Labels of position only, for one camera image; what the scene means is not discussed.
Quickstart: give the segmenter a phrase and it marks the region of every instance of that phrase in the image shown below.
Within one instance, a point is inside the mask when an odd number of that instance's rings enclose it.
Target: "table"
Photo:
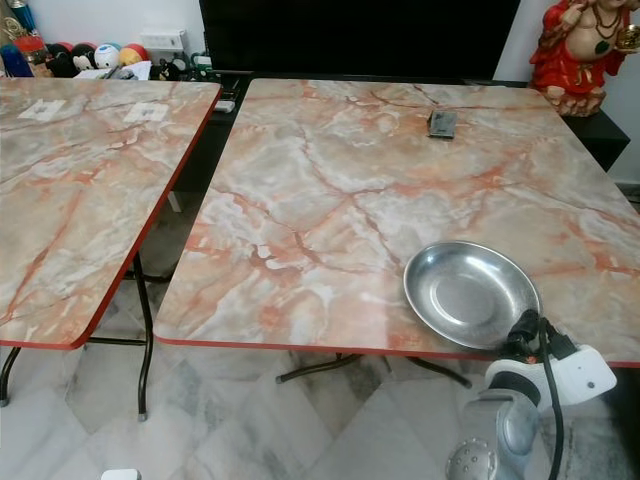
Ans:
[[[453,141],[427,135],[458,114]],[[516,261],[544,313],[640,366],[640,217],[538,92],[254,80],[154,326],[170,344],[476,358],[403,292],[424,246]]]
[[[136,253],[218,93],[200,83],[0,81],[0,345],[83,345],[132,260],[150,330]],[[5,403],[18,351],[3,370]]]

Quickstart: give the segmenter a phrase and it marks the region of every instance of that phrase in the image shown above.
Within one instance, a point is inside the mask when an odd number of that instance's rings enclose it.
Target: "black screen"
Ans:
[[[520,0],[200,0],[216,70],[491,79]]]

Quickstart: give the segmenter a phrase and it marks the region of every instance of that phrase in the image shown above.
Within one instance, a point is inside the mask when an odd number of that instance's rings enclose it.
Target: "metal bowl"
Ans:
[[[431,245],[404,271],[404,290],[418,316],[466,347],[492,350],[525,310],[542,313],[529,277],[504,255],[469,242]]]

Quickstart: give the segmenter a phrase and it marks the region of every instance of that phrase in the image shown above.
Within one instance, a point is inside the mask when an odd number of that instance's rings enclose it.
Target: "marble floor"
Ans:
[[[197,200],[188,199],[180,214],[163,210],[142,249],[148,273],[175,264]],[[154,312],[165,291],[149,285]],[[123,282],[99,329],[138,336],[141,317],[134,283]],[[0,350],[2,361],[8,350]],[[115,468],[138,469],[143,480],[444,478],[462,408],[481,388],[486,365],[445,362],[473,380],[472,390],[390,357],[274,381],[327,358],[156,343],[149,419],[138,423],[141,348],[23,350],[11,403],[0,411],[0,479],[94,480]],[[595,399],[565,416],[562,479],[637,478],[634,454],[619,433],[628,412]],[[527,479],[547,478],[554,438],[553,419],[545,416]]]

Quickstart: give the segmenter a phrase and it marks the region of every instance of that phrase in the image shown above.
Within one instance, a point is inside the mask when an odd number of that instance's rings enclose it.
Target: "marble pattern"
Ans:
[[[1,344],[75,348],[86,340],[218,91],[0,80]],[[58,100],[46,118],[20,116]],[[125,120],[139,102],[166,112]]]
[[[147,247],[164,238],[186,238],[189,227],[182,216],[163,208],[158,222],[163,226],[145,239],[143,261],[177,260],[177,244],[166,245],[164,252]],[[165,228],[182,233],[166,237]],[[112,307],[133,303],[137,295],[124,288],[127,284],[120,285]],[[123,311],[106,311],[100,324],[104,335],[117,334],[127,322],[137,325],[132,317],[139,314]],[[370,480],[380,472],[391,473],[385,478],[406,478],[410,472],[412,478],[427,478],[426,468],[440,471],[444,463],[436,437],[451,438],[460,409],[473,395],[395,357],[365,357],[343,369],[276,385],[275,375],[330,356],[158,343],[149,419],[138,423],[136,382],[130,379],[140,368],[133,356],[141,352],[111,347],[20,354],[9,384],[11,403],[0,409],[1,479],[98,479],[107,468],[136,468],[143,480]],[[9,350],[0,347],[0,362]],[[486,368],[484,362],[462,363],[446,362],[476,375]],[[477,389],[478,377],[472,378]],[[109,407],[111,402],[117,408]],[[585,480],[614,478],[609,472],[633,478],[633,457],[625,456],[615,428],[621,417],[601,399],[578,407],[565,409],[572,428],[588,433],[596,421],[599,438],[608,443],[602,448],[587,435],[573,435],[566,451],[571,465],[560,480],[573,480],[575,472]],[[623,418],[636,421],[631,417],[637,413],[631,408]],[[547,448],[553,440],[550,418],[542,429]],[[590,454],[593,448],[600,449],[597,456]],[[590,467],[592,457],[597,468]],[[547,465],[542,448],[531,467],[546,474]]]
[[[427,135],[435,109],[453,141]],[[545,314],[640,364],[640,217],[535,91],[254,80],[160,309],[171,343],[468,356],[404,298],[409,258],[468,240]]]

